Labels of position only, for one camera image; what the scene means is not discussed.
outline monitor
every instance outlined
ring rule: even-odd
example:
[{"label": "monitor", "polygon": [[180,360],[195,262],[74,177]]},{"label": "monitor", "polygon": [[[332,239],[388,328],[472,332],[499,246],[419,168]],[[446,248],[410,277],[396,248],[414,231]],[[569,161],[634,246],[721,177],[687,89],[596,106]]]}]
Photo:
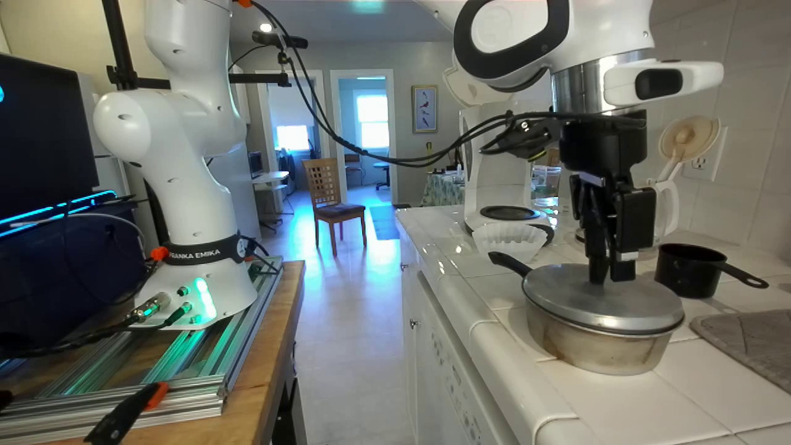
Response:
[{"label": "monitor", "polygon": [[96,183],[77,72],[0,54],[0,221]]}]

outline ceiling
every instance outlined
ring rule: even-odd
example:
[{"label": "ceiling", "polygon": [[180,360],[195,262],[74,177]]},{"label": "ceiling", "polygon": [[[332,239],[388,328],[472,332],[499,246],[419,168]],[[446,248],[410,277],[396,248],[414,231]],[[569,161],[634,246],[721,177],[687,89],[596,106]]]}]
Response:
[{"label": "ceiling", "polygon": [[[442,43],[449,32],[419,0],[257,0],[294,37],[310,46]],[[263,22],[254,9],[232,6],[232,46],[253,46]]]}]

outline black saucepan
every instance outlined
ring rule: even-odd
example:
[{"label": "black saucepan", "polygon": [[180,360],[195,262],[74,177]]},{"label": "black saucepan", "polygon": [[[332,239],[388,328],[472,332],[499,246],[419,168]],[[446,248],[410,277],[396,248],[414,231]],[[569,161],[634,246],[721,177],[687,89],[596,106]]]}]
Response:
[{"label": "black saucepan", "polygon": [[768,284],[734,265],[716,250],[700,246],[661,246],[655,281],[687,299],[709,299],[719,274],[727,273],[746,287],[767,289]]}]

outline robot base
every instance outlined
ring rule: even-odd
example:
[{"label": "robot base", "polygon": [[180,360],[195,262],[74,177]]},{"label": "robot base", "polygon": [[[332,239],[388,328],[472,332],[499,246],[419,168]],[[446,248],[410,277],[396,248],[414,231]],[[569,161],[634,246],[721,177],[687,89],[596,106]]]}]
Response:
[{"label": "robot base", "polygon": [[244,313],[257,299],[249,267],[232,260],[160,265],[133,299],[135,309],[155,303],[158,313],[131,329],[199,332]]}]

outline kitchen appliance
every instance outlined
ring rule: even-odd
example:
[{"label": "kitchen appliance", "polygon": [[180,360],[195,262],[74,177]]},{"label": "kitchen appliance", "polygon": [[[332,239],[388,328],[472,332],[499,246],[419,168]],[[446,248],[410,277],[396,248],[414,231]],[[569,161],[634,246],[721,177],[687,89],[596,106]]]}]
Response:
[{"label": "kitchen appliance", "polygon": [[[446,72],[447,89],[468,110],[461,112],[461,132],[499,120],[515,105],[511,96],[493,93],[486,84],[463,72]],[[464,143],[464,225],[475,239],[478,250],[506,250],[529,262],[551,243],[551,221],[533,211],[531,204],[531,164],[511,153],[486,157],[484,147],[493,133]]]},{"label": "kitchen appliance", "polygon": [[655,281],[687,299],[709,299],[719,274],[727,273],[746,287],[767,289],[768,284],[734,265],[716,250],[700,246],[661,246]]}]

